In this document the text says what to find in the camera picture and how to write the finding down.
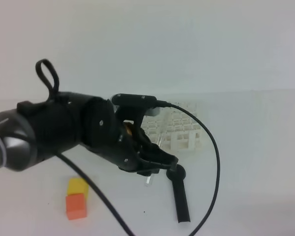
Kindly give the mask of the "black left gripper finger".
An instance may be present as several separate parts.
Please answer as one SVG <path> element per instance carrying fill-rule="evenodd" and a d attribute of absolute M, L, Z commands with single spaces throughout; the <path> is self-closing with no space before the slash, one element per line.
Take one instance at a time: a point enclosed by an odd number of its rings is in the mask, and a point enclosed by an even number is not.
<path fill-rule="evenodd" d="M 139 158 L 146 169 L 175 170 L 178 158 L 163 151 L 157 144 L 153 143 L 144 129 L 140 128 L 138 134 Z"/>

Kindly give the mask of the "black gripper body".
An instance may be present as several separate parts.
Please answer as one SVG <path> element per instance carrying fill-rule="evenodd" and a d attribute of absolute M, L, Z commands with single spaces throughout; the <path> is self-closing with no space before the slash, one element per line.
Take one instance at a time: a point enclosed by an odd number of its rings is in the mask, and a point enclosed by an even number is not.
<path fill-rule="evenodd" d="M 143 172 L 142 147 L 144 109 L 120 105 L 96 96 L 82 97 L 82 144 L 91 152 L 126 172 Z"/>

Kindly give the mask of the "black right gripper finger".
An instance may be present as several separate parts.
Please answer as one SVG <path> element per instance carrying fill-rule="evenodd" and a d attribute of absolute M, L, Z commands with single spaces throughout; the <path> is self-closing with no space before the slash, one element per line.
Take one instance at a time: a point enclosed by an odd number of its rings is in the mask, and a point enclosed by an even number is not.
<path fill-rule="evenodd" d="M 138 160 L 137 174 L 142 176 L 150 176 L 151 174 L 159 173 L 160 169 L 169 169 L 171 167 L 171 160 L 165 159 L 150 159 Z"/>

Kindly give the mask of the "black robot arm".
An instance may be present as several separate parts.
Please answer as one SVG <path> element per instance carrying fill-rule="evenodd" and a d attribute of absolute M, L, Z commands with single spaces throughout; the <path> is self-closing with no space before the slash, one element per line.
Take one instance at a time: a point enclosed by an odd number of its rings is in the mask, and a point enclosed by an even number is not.
<path fill-rule="evenodd" d="M 0 167 L 23 171 L 77 145 L 143 176 L 173 169 L 178 159 L 154 144 L 141 124 L 159 111 L 156 97 L 116 94 L 111 99 L 60 92 L 52 100 L 0 112 Z"/>

